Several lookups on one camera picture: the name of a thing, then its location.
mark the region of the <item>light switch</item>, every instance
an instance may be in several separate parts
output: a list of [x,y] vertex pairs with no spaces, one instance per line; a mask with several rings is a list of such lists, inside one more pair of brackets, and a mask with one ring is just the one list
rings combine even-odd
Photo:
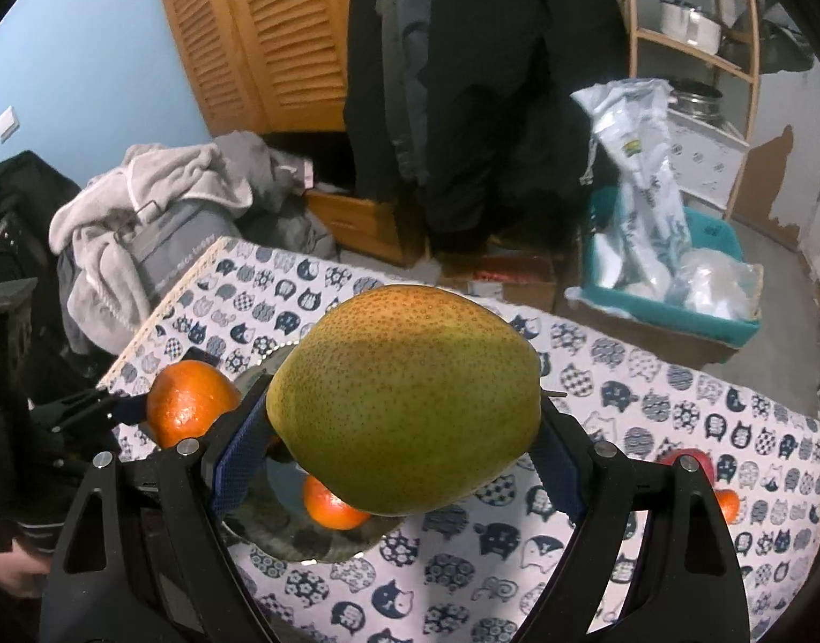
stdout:
[[8,106],[0,115],[0,142],[6,141],[19,127],[20,122],[17,120],[17,114],[14,113],[14,107]]

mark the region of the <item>tablecloth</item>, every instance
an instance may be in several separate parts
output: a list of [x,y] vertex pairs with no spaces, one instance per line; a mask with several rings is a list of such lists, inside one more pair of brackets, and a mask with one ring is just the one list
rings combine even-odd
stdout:
[[[398,281],[363,268],[218,241],[167,296],[102,384],[145,393],[158,371],[197,345],[234,378],[276,345],[300,339],[333,306]],[[752,391],[662,362],[567,319],[478,299],[537,350],[545,388],[590,436],[655,459],[675,447],[711,454],[719,487],[739,493],[730,534],[746,577],[752,636],[780,616],[820,543],[820,423]],[[123,459],[154,445],[120,426]],[[616,620],[645,516],[633,513],[593,629]],[[285,563],[231,547],[263,612],[318,643],[471,640],[506,643],[553,574],[573,533],[527,456],[472,496],[408,518],[340,564]]]

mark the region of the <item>metal screw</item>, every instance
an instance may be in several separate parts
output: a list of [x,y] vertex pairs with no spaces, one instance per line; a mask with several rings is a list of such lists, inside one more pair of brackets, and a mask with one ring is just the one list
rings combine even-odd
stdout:
[[600,442],[594,443],[594,450],[598,455],[601,457],[606,457],[606,459],[610,459],[610,457],[615,457],[618,449],[613,443],[607,442],[606,440],[601,440]]
[[699,461],[696,457],[692,457],[689,454],[685,454],[679,459],[681,462],[681,466],[683,466],[686,472],[698,472],[699,471]]
[[177,443],[177,453],[182,457],[188,454],[193,454],[198,451],[198,440],[195,437],[188,437],[186,440],[181,440]]
[[110,463],[113,463],[113,453],[112,452],[98,452],[94,455],[94,459],[91,460],[98,469],[103,469],[104,466],[109,466]]

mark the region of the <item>person's hand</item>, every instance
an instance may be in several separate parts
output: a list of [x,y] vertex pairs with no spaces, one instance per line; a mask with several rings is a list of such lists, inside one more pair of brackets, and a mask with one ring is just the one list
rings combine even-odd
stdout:
[[40,597],[37,575],[50,572],[51,558],[33,554],[14,540],[11,550],[0,554],[0,588],[13,597]]

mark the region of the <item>cardboard box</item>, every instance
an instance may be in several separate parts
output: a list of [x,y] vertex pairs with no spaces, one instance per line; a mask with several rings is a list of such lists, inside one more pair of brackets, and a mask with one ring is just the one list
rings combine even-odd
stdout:
[[[467,256],[440,253],[437,259],[443,266],[437,285],[466,295],[492,297],[511,304],[534,306],[545,312],[553,311],[557,280],[553,262],[546,255]],[[481,279],[480,275],[485,273],[496,273],[503,280]]]
[[635,319],[622,319],[609,315],[585,302],[569,302],[563,293],[565,289],[576,287],[583,281],[582,268],[582,241],[578,240],[577,249],[572,253],[561,278],[561,292],[557,297],[554,311],[563,319],[570,319],[576,324],[589,326],[613,339],[654,353],[664,362],[686,368],[702,369],[712,362],[727,362],[739,350],[717,340],[691,333],[671,331]]

